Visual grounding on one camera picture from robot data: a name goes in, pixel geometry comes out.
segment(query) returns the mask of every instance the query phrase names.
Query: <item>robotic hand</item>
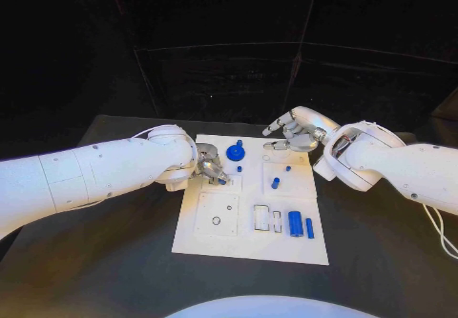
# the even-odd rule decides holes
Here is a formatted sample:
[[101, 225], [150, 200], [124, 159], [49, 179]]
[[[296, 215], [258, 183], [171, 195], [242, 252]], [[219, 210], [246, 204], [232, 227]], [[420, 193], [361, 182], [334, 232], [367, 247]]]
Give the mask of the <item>robotic hand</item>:
[[321, 142], [324, 153], [312, 169], [327, 180], [337, 178], [367, 191], [386, 178], [400, 194], [458, 215], [458, 150], [430, 144], [406, 146], [381, 126], [361, 121], [340, 126], [302, 106], [268, 126], [266, 136], [284, 129], [286, 140], [268, 142], [265, 149], [308, 152]]
[[[148, 138], [138, 136], [148, 133]], [[29, 222], [148, 186], [184, 189], [197, 176], [227, 181], [217, 149], [176, 125], [128, 139], [0, 162], [0, 238]]]

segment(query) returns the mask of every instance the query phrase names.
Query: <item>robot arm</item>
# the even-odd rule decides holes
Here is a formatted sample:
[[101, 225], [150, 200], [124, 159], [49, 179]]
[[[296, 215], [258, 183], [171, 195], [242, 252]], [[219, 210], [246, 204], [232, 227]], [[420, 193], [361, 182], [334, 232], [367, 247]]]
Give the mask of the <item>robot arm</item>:
[[263, 135], [281, 127], [286, 140], [268, 142], [265, 148], [308, 152], [321, 142], [324, 154], [312, 169], [327, 180], [337, 176], [353, 189], [367, 191], [386, 178], [407, 199], [458, 215], [458, 150], [406, 146], [374, 123], [340, 127], [305, 107], [282, 115]]
[[[148, 138], [137, 138], [148, 132]], [[227, 179], [216, 147], [174, 125], [132, 138], [0, 162], [0, 238], [29, 222], [148, 186], [168, 191], [190, 178]]]

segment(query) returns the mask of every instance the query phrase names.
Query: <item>blue object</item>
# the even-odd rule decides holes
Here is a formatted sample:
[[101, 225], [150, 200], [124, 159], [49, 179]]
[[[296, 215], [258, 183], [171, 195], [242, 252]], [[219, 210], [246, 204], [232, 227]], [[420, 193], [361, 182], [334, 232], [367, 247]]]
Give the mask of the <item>blue object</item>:
[[276, 189], [278, 185], [279, 185], [279, 178], [275, 178], [272, 182], [272, 189]]
[[304, 236], [304, 228], [302, 228], [301, 212], [291, 211], [288, 213], [288, 219], [289, 219], [289, 235], [292, 237], [302, 237]]
[[308, 238], [314, 239], [315, 235], [312, 234], [312, 220], [309, 218], [305, 219], [305, 226], [307, 226]]
[[232, 145], [226, 150], [226, 156], [232, 161], [240, 161], [245, 157], [245, 149], [242, 147], [242, 141], [237, 140], [236, 144]]

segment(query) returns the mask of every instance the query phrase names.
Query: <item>rectangular slot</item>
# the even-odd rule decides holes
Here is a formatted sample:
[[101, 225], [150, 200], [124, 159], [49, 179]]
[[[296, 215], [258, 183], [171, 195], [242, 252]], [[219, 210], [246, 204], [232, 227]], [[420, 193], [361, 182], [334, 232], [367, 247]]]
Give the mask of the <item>rectangular slot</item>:
[[269, 230], [269, 207], [266, 205], [255, 205], [255, 230]]
[[273, 232], [281, 233], [281, 212], [273, 211]]

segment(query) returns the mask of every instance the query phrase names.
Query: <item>gray table surface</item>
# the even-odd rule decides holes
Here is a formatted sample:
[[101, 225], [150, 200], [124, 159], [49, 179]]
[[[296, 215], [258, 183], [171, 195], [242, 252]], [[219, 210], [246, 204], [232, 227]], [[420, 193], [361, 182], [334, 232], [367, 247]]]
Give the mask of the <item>gray table surface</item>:
[[[262, 137], [255, 125], [98, 116], [80, 145], [164, 123], [191, 137]], [[23, 228], [0, 263], [0, 317], [163, 317], [237, 295], [312, 298], [380, 317], [456, 317], [458, 263], [420, 205], [384, 180], [366, 193], [318, 175], [315, 185], [328, 266], [171, 254], [183, 192], [152, 184]], [[458, 218], [443, 219], [458, 242]]]

